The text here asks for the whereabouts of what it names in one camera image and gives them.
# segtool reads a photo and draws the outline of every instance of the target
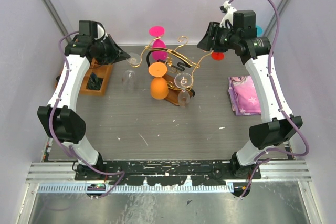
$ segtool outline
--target gray wooden floor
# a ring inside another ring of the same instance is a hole
[[[143,46],[123,49],[140,54]],[[179,52],[194,62],[205,55],[196,46]],[[187,108],[151,97],[145,57],[135,69],[136,90],[125,92],[121,77],[127,69],[132,67],[126,61],[115,64],[105,96],[78,98],[86,135],[104,159],[230,159],[248,141],[249,127],[261,123],[260,116],[235,116],[231,110],[227,78],[248,74],[233,52],[220,62],[211,57],[202,61],[194,74],[196,96]],[[269,157],[286,158],[280,153]],[[60,159],[68,158],[54,145],[49,160]]]

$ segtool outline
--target robotic arm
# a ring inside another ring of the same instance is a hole
[[[233,49],[240,56],[251,75],[261,104],[262,124],[249,129],[249,141],[232,155],[230,168],[237,177],[246,174],[255,164],[255,158],[268,148],[289,140],[295,130],[283,116],[268,76],[268,56],[271,44],[267,37],[257,38],[256,14],[252,10],[236,11],[228,1],[220,7],[225,16],[221,23],[210,22],[208,30],[197,47],[206,51],[226,52]],[[283,110],[293,123],[300,128],[302,119],[293,116],[282,93],[275,69],[271,62],[272,77],[275,82]]]
[[[69,75],[66,76],[67,66],[58,82],[56,91],[47,106],[40,106],[37,115],[49,137],[49,117],[64,82],[62,97],[57,104],[53,116],[54,133],[63,146],[72,147],[73,151],[97,170],[104,170],[103,159],[89,143],[85,136],[86,124],[76,113],[76,103],[83,78],[90,67],[93,58],[99,64],[107,65],[130,58],[106,33],[103,25],[94,21],[79,21],[79,34],[66,46],[65,55],[69,62]],[[82,161],[79,164],[87,172],[91,172]]]

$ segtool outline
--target wine glass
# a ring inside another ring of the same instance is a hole
[[[140,64],[141,58],[140,55],[135,54],[133,52],[129,53],[130,58],[126,59],[126,61],[131,64],[131,66],[136,66]],[[126,90],[134,90],[136,86],[136,74],[133,69],[128,69],[122,75],[121,82]]]
[[[189,92],[186,90],[193,84],[193,77],[188,73],[179,73],[174,79],[175,85],[181,89],[178,95],[178,104],[186,107],[190,102]]]

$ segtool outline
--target pink cloth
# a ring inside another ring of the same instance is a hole
[[[251,76],[229,78],[228,92],[236,115],[259,115],[261,108]]]

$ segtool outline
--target camera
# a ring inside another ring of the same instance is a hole
[[[233,24],[226,22],[225,27],[220,27],[220,23],[210,22],[197,47],[214,52],[233,49],[245,64],[250,58],[268,54],[271,44],[267,37],[257,37],[256,13],[240,10],[234,12]]]
[[[98,27],[103,31],[102,35],[99,35]],[[106,36],[105,28],[100,22],[90,20],[79,21],[79,34],[65,47],[65,55],[69,54],[86,57],[90,63],[95,58],[101,65],[117,63],[131,57],[114,42],[110,34]]]

